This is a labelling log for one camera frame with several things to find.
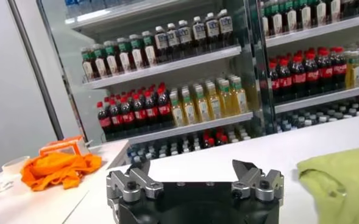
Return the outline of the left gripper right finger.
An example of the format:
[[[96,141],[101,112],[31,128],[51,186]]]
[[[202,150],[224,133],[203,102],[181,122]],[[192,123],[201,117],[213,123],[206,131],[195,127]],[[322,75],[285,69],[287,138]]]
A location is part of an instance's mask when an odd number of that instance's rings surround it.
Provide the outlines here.
[[[231,192],[234,198],[255,197],[262,203],[277,200],[283,203],[284,176],[279,170],[271,169],[265,174],[255,164],[233,160],[233,169],[238,177],[232,182]]]

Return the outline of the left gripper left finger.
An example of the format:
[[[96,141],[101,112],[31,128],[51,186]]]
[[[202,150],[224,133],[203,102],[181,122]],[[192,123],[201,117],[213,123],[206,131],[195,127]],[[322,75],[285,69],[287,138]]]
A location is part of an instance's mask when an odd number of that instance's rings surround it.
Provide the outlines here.
[[[135,203],[144,192],[148,199],[158,199],[164,192],[164,185],[148,176],[150,161],[131,165],[126,173],[110,171],[106,177],[108,204],[115,204],[120,198],[126,203]]]

